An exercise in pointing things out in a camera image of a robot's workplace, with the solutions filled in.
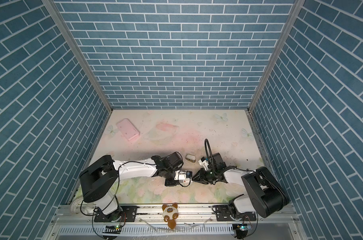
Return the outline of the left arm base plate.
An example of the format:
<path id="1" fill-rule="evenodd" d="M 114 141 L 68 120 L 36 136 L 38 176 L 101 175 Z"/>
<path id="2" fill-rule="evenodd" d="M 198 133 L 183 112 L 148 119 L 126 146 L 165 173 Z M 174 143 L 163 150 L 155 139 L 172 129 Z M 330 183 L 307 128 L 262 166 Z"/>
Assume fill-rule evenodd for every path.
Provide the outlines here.
<path id="1" fill-rule="evenodd" d="M 96 223 L 124 223 L 134 222 L 137 214 L 137 206 L 120 206 L 112 213 L 105 215 L 99 207 L 96 207 L 94 221 Z"/>

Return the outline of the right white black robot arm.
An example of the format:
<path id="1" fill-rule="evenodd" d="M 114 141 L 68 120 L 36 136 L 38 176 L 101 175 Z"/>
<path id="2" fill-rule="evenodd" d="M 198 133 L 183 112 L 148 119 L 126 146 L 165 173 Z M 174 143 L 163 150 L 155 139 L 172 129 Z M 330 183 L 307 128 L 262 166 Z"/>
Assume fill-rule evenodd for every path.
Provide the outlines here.
<path id="1" fill-rule="evenodd" d="M 227 205 L 227 212 L 235 220 L 250 212 L 266 218 L 289 203 L 284 189 L 266 167 L 242 170 L 236 166 L 227 166 L 219 153 L 200 159 L 199 164 L 202 168 L 192 177 L 193 182 L 204 185 L 237 184 L 245 187 L 246 194 L 235 197 Z"/>

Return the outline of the beige mini stapler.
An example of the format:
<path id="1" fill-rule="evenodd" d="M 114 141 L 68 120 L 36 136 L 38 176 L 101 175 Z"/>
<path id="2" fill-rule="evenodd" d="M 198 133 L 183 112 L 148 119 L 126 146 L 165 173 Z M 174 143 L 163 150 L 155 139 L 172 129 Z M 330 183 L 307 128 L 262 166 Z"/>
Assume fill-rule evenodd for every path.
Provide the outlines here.
<path id="1" fill-rule="evenodd" d="M 191 154 L 187 154 L 185 156 L 185 159 L 192 162 L 192 163 L 195 163 L 196 162 L 196 157 L 194 155 L 191 155 Z"/>

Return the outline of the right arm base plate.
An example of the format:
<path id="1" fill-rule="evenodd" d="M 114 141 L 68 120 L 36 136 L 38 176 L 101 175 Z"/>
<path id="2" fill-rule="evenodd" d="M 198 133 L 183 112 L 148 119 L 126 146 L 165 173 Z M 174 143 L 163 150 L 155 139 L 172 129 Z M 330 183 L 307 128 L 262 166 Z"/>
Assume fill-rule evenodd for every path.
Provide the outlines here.
<path id="1" fill-rule="evenodd" d="M 213 205 L 211 209 L 214 212 L 218 222 L 256 221 L 255 212 L 240 213 L 233 204 Z"/>

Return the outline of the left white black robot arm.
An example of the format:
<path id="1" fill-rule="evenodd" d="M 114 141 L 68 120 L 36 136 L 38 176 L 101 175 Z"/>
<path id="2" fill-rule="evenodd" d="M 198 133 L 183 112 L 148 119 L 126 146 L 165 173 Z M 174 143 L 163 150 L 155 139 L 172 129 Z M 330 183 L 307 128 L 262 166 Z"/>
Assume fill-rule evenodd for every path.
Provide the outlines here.
<path id="1" fill-rule="evenodd" d="M 80 173 L 83 202 L 93 203 L 98 211 L 109 215 L 120 208 L 117 190 L 111 191 L 114 184 L 138 177 L 173 180 L 182 166 L 182 156 L 178 152 L 141 161 L 118 161 L 105 155 Z"/>

